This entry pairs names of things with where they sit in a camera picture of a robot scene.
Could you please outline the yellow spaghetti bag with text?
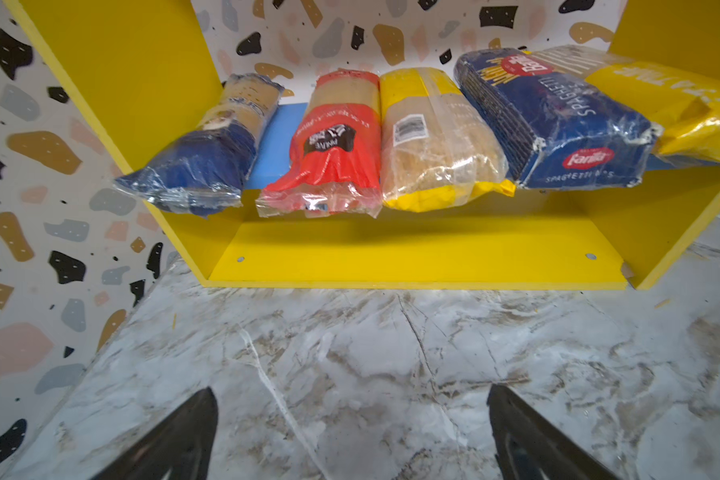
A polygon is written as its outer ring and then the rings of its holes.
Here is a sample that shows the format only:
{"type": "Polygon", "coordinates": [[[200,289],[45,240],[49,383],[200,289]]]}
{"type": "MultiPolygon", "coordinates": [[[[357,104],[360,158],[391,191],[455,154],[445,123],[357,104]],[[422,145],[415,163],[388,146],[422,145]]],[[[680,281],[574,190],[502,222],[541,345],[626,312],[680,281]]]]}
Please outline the yellow spaghetti bag with text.
{"type": "Polygon", "coordinates": [[[720,164],[720,80],[579,45],[533,55],[659,124],[653,154],[663,161],[720,164]]]}

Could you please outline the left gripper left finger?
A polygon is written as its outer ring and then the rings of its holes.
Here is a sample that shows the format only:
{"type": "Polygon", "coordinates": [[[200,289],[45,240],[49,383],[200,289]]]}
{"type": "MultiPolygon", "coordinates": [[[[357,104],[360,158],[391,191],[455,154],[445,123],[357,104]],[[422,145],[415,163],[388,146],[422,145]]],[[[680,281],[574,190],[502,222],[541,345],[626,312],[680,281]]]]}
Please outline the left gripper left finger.
{"type": "Polygon", "coordinates": [[[218,416],[212,389],[201,389],[94,477],[205,479],[218,416]]]}

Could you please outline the red bag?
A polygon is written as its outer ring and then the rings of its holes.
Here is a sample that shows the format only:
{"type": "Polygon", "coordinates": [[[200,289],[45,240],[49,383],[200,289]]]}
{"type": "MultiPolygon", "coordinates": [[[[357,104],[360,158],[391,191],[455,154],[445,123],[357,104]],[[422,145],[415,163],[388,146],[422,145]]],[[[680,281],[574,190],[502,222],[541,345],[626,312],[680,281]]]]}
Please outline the red bag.
{"type": "Polygon", "coordinates": [[[339,69],[317,79],[294,133],[290,168],[261,190],[261,217],[302,212],[308,218],[382,209],[380,79],[339,69]]]}

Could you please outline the blue Barilla spaghetti bag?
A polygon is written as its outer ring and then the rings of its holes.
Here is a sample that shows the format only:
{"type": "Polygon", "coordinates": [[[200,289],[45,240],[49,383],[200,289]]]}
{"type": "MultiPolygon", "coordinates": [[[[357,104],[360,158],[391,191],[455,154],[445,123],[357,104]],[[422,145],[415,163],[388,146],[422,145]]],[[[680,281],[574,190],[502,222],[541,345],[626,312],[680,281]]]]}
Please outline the blue Barilla spaghetti bag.
{"type": "Polygon", "coordinates": [[[454,78],[523,189],[636,186],[663,132],[594,85],[517,49],[465,53],[454,78]]]}

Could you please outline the navy spaghetti bag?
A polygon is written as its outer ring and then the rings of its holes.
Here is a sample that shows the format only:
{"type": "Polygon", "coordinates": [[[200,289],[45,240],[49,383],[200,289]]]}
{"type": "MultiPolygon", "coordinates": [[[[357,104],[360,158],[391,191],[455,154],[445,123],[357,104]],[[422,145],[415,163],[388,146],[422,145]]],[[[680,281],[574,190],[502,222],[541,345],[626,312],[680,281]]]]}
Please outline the navy spaghetti bag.
{"type": "Polygon", "coordinates": [[[119,191],[156,208],[208,217],[242,205],[262,135],[285,88],[256,74],[233,74],[196,128],[146,166],[114,180],[119,191]]]}

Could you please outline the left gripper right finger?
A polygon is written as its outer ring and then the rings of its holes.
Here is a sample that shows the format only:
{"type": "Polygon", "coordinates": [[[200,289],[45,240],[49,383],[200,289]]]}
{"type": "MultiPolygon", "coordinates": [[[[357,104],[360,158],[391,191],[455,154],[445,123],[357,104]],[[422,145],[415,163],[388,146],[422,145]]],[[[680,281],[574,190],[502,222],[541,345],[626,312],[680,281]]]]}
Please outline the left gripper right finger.
{"type": "Polygon", "coordinates": [[[504,479],[617,479],[509,386],[492,385],[487,408],[504,479]]]}

